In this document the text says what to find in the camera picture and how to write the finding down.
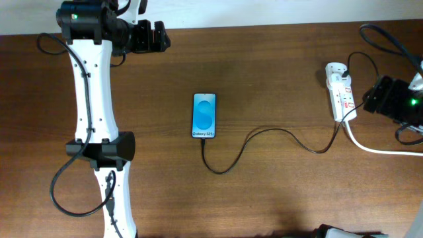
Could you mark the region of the blue Samsung Galaxy smartphone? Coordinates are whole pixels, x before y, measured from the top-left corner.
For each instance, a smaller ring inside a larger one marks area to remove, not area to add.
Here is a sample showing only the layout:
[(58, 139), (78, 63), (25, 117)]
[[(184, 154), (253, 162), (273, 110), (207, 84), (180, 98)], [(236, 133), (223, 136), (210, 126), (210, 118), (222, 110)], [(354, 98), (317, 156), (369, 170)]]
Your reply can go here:
[(216, 123), (216, 94), (196, 93), (193, 98), (192, 137), (214, 138)]

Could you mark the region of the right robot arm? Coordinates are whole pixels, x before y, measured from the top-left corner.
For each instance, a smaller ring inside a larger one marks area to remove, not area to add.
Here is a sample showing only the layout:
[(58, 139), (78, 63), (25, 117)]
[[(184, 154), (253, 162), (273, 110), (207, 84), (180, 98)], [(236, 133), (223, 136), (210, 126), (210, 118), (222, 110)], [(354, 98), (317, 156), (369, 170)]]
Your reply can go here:
[(356, 104), (353, 99), (349, 66), (340, 62), (330, 62), (325, 67), (325, 73), (334, 121), (345, 127), (348, 137), (357, 147), (380, 155), (422, 156), (421, 152), (387, 151), (366, 147), (355, 138), (350, 125), (350, 121), (357, 117), (357, 109), (362, 107), (367, 112), (386, 116), (398, 123), (400, 128), (395, 132), (395, 138), (401, 144), (422, 143), (421, 139), (400, 140), (400, 133), (405, 129), (422, 133), (422, 77), (419, 74), (411, 83), (386, 75), (380, 76), (365, 92), (361, 104)]

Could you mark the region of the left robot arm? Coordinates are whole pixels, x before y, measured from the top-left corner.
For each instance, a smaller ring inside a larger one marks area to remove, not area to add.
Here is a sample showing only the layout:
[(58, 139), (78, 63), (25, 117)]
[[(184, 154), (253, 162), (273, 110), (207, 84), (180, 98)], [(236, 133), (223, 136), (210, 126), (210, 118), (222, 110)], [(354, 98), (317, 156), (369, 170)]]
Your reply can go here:
[(164, 52), (171, 41), (163, 22), (141, 20), (146, 0), (64, 1), (56, 12), (73, 64), (77, 101), (75, 138), (66, 145), (73, 161), (87, 161), (97, 179), (105, 237), (137, 237), (129, 173), (135, 155), (133, 132), (116, 124), (110, 82), (111, 58)]

